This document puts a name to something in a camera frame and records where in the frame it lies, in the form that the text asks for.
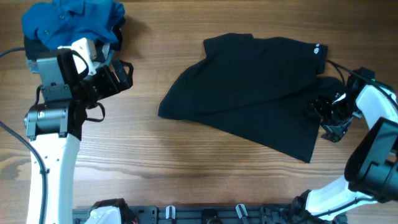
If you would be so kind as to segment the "black polo shirt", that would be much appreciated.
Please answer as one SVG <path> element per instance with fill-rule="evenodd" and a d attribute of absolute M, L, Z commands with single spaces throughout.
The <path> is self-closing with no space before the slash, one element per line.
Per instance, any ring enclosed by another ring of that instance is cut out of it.
<path fill-rule="evenodd" d="M 285 37 L 224 34 L 206 39 L 158 115 L 211 126 L 310 162 L 321 119 L 310 105 L 343 92 L 324 76 L 328 47 Z"/>

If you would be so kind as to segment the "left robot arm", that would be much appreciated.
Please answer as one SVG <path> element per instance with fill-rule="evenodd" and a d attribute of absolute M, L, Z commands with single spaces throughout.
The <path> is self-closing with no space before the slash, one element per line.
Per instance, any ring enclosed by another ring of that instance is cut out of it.
<path fill-rule="evenodd" d="M 134 67 L 122 60 L 103 65 L 91 74 L 79 72 L 75 51 L 37 61 L 44 102 L 32 105 L 25 116 L 32 169 L 27 222 L 71 223 L 73 175 L 87 110 L 101 108 L 100 100 L 133 86 Z"/>

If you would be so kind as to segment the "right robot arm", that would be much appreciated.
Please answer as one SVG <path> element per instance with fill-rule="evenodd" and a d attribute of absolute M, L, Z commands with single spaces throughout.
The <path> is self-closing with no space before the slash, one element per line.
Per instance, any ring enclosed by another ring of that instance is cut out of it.
<path fill-rule="evenodd" d="M 343 176 L 295 198 L 290 223 L 339 223 L 340 216 L 362 205 L 397 200 L 397 97 L 367 68 L 349 71 L 345 92 L 335 101 L 316 103 L 325 138 L 340 140 L 354 117 L 364 118 L 369 131 L 347 161 Z"/>

